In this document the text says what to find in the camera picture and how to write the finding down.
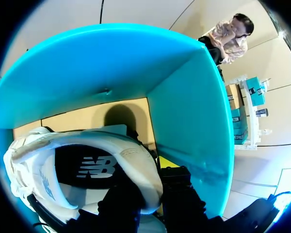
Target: hand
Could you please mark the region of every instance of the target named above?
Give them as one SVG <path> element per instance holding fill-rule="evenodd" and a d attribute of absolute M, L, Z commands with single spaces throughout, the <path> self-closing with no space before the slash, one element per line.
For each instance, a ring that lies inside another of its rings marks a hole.
<path fill-rule="evenodd" d="M 215 39 L 211 33 L 209 33 L 209 38 L 210 38 L 210 42 L 213 46 L 215 46 L 216 48 L 218 48 L 220 50 L 223 50 L 223 44 L 221 43 L 220 40 Z"/>
<path fill-rule="evenodd" d="M 229 24 L 227 26 L 227 30 L 228 30 L 228 36 L 231 36 L 232 38 L 234 38 L 236 36 L 236 34 L 233 30 L 232 24 Z"/>

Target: nb logo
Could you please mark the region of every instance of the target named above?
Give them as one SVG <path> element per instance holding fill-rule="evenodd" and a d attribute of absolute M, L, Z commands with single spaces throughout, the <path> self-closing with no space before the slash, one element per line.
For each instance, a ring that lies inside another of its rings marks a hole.
<path fill-rule="evenodd" d="M 41 170 L 39 170 L 39 172 L 40 172 L 40 176 L 42 178 L 42 183 L 43 183 L 43 186 L 45 188 L 46 193 L 48 194 L 48 196 L 50 198 L 52 198 L 53 200 L 55 200 L 55 198 L 53 196 L 53 193 L 52 193 L 52 190 L 49 188 L 49 181 L 48 181 L 48 179 L 44 176 L 44 174 L 42 173 Z"/>
<path fill-rule="evenodd" d="M 108 178 L 115 172 L 116 159 L 113 156 L 100 156 L 97 162 L 94 162 L 92 157 L 84 157 L 79 170 L 78 178 L 86 178 L 90 175 L 91 178 Z"/>

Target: white sneaker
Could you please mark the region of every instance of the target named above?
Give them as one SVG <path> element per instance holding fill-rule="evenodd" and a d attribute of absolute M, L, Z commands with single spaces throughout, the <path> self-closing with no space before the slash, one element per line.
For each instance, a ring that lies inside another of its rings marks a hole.
<path fill-rule="evenodd" d="M 97 203 L 109 190 L 107 184 L 113 185 L 114 174 L 123 170 L 144 197 L 142 214 L 153 213 L 162 196 L 153 158 L 124 133 L 110 131 L 104 127 L 50 133 L 39 127 L 16 139 L 3 157 L 12 193 L 33 211 L 27 196 L 34 194 L 66 223 L 78 217 L 79 209 L 97 214 Z"/>

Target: black pants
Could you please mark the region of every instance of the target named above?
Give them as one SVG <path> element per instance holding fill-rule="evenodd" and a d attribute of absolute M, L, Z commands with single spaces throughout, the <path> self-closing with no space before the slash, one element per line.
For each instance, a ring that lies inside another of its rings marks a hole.
<path fill-rule="evenodd" d="M 208 36 L 202 36 L 198 41 L 205 44 L 215 64 L 219 65 L 222 61 L 221 51 L 212 45 L 210 38 Z"/>

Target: dark hair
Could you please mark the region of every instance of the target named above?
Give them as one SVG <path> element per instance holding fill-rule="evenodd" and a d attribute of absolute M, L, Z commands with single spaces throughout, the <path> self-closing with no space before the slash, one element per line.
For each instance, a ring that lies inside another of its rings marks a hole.
<path fill-rule="evenodd" d="M 244 14 L 240 14 L 240 13 L 234 15 L 234 18 L 242 22 L 246 28 L 246 32 L 249 33 L 249 35 L 251 35 L 251 33 L 254 30 L 254 24 L 251 21 L 251 19 L 249 19 L 248 16 L 245 16 Z"/>

